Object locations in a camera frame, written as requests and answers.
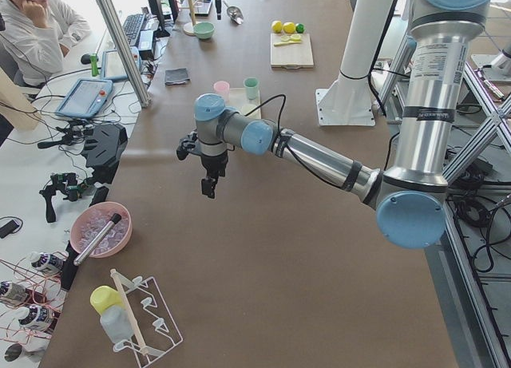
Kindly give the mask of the pink cup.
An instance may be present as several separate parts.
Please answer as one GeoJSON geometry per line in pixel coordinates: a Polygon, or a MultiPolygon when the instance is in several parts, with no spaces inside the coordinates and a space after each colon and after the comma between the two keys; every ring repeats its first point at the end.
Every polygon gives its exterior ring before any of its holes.
{"type": "Polygon", "coordinates": [[[229,102],[230,84],[227,81],[216,81],[213,84],[213,90],[215,94],[220,95],[224,99],[225,104],[229,102]]]}

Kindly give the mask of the mint green cup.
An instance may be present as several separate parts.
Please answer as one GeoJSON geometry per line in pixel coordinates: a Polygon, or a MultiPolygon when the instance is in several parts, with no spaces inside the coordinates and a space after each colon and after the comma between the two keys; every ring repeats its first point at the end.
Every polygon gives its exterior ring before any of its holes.
{"type": "Polygon", "coordinates": [[[259,80],[256,77],[244,79],[244,89],[248,100],[254,100],[259,96],[259,80]]]}

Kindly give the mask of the cream white cup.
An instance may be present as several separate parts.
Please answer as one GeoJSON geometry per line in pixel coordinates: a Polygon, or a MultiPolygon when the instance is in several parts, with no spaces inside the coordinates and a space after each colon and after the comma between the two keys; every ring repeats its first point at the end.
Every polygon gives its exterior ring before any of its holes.
{"type": "Polygon", "coordinates": [[[241,107],[240,112],[251,119],[260,119],[260,109],[253,104],[245,104],[241,107]]]}

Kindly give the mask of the cream rabbit tray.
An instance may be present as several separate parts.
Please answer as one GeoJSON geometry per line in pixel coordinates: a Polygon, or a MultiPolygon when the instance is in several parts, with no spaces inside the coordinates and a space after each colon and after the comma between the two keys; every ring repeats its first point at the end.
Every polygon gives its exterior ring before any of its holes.
{"type": "Polygon", "coordinates": [[[230,95],[229,95],[229,102],[226,104],[228,108],[232,108],[239,113],[241,110],[241,107],[245,104],[253,104],[256,105],[260,109],[260,119],[262,118],[261,114],[261,107],[259,106],[261,103],[260,97],[257,97],[254,100],[248,100],[245,94],[244,88],[231,88],[230,89],[230,95]]]}

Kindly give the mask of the mint green bowl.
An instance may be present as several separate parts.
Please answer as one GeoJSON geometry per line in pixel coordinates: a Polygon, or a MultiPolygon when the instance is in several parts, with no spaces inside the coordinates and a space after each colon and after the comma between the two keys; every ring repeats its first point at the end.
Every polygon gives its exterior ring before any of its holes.
{"type": "Polygon", "coordinates": [[[197,22],[193,26],[193,33],[200,40],[208,40],[215,33],[215,26],[211,22],[197,22]]]}

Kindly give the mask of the grey folded cloth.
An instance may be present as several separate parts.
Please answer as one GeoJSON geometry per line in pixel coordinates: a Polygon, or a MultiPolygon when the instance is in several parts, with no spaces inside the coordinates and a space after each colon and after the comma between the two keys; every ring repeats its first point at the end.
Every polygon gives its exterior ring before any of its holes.
{"type": "Polygon", "coordinates": [[[182,85],[189,80],[190,77],[186,68],[166,69],[164,72],[164,84],[167,86],[182,85]]]}

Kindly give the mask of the yellow plastic knife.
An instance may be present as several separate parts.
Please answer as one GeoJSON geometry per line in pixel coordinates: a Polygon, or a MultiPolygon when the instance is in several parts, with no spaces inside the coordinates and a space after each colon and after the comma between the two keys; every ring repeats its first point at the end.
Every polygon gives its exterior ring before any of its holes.
{"type": "Polygon", "coordinates": [[[274,42],[274,47],[280,47],[280,46],[288,46],[288,45],[295,45],[295,44],[302,44],[302,41],[285,41],[285,42],[274,42]]]}

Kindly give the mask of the green lime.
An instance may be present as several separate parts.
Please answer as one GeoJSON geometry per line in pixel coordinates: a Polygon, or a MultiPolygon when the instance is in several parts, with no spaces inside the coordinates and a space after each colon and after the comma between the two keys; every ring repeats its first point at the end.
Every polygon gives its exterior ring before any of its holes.
{"type": "Polygon", "coordinates": [[[305,32],[305,26],[302,23],[297,23],[295,25],[295,32],[297,34],[303,34],[305,32]]]}

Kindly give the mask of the black keyboard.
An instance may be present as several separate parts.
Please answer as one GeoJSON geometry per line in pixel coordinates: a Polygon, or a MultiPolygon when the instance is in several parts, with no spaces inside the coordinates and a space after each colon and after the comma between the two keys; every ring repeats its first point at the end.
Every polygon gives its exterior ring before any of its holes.
{"type": "Polygon", "coordinates": [[[130,46],[137,45],[140,33],[145,27],[145,20],[144,14],[130,14],[122,23],[122,28],[130,46]]]}

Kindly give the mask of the bamboo cutting board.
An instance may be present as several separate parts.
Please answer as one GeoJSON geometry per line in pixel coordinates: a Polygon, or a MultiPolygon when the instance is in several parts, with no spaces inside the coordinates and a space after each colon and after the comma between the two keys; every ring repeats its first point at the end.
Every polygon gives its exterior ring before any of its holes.
{"type": "Polygon", "coordinates": [[[310,34],[300,34],[302,44],[274,47],[274,42],[280,42],[280,37],[286,34],[270,35],[270,65],[272,68],[300,69],[313,68],[314,58],[310,34]]]}

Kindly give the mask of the metal muddler stick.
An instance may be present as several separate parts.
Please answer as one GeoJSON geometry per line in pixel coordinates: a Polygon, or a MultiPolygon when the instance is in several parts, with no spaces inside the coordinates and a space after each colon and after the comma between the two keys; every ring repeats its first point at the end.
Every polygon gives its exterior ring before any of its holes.
{"type": "Polygon", "coordinates": [[[121,221],[122,216],[115,212],[105,226],[97,233],[93,240],[85,247],[85,249],[73,260],[74,266],[80,266],[85,259],[94,251],[108,233],[121,221]]]}

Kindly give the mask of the pink mixing bowl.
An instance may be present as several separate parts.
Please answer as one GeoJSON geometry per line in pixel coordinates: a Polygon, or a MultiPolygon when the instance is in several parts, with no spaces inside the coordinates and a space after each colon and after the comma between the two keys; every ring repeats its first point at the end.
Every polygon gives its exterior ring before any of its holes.
{"type": "Polygon", "coordinates": [[[118,214],[120,219],[106,232],[89,257],[100,259],[118,253],[130,241],[133,224],[128,209],[122,204],[110,201],[94,204],[78,216],[70,230],[72,248],[78,253],[83,252],[100,232],[111,224],[115,214],[118,214]]]}

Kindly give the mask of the teach pendant tablet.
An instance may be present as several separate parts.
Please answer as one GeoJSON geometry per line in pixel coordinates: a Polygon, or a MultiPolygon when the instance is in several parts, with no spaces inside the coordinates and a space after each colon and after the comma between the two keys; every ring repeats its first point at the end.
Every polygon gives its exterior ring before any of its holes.
{"type": "Polygon", "coordinates": [[[85,119],[100,112],[113,91],[113,82],[79,79],[65,95],[55,113],[60,117],[85,119]]]}

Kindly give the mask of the clear plastic bottle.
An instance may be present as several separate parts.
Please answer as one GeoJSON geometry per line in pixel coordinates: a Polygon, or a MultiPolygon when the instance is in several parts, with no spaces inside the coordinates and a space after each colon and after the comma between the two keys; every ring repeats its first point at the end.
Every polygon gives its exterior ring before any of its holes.
{"type": "Polygon", "coordinates": [[[125,309],[118,305],[108,307],[101,314],[100,324],[113,344],[129,340],[134,335],[125,309]]]}

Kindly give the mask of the aluminium frame post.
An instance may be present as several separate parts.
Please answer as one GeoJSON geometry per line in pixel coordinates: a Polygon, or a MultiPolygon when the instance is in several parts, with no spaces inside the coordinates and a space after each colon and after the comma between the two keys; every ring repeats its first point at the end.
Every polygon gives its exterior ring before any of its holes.
{"type": "Polygon", "coordinates": [[[149,107],[151,97],[136,67],[125,32],[112,0],[96,0],[110,37],[117,48],[121,63],[142,108],[149,107]]]}

